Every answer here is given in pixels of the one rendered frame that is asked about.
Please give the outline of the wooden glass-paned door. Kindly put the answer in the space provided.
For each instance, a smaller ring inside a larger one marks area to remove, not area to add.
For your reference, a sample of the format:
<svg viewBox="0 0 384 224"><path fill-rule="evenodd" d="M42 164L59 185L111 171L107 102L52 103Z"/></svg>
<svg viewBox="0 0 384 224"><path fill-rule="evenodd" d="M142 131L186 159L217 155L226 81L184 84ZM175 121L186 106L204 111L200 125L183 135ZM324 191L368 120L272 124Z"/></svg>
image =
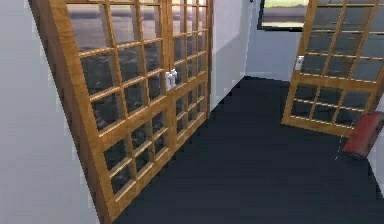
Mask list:
<svg viewBox="0 0 384 224"><path fill-rule="evenodd" d="M174 149L168 0L28 0L100 224Z"/></svg>
<svg viewBox="0 0 384 224"><path fill-rule="evenodd" d="M309 0L296 59L282 123L349 136L384 93L384 0Z"/></svg>
<svg viewBox="0 0 384 224"><path fill-rule="evenodd" d="M214 0L166 0L167 70L178 73L168 92L168 143L174 151L210 115L213 5Z"/></svg>

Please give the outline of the black framed window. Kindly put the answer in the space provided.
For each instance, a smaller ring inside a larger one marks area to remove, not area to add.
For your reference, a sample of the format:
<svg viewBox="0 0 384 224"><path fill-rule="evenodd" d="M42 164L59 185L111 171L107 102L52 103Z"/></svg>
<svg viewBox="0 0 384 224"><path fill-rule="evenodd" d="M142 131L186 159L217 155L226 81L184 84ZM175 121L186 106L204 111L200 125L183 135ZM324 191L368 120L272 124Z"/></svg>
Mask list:
<svg viewBox="0 0 384 224"><path fill-rule="evenodd" d="M258 30L301 32L309 0L260 0Z"/></svg>

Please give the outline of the red box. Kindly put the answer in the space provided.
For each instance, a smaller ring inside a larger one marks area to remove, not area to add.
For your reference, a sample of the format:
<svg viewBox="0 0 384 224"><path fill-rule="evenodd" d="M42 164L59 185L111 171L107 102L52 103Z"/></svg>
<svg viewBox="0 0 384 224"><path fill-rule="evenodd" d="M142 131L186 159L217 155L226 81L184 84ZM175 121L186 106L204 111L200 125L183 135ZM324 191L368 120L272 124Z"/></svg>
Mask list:
<svg viewBox="0 0 384 224"><path fill-rule="evenodd" d="M357 160L365 159L383 127L384 112L375 111L364 114L356 124L342 152Z"/></svg>

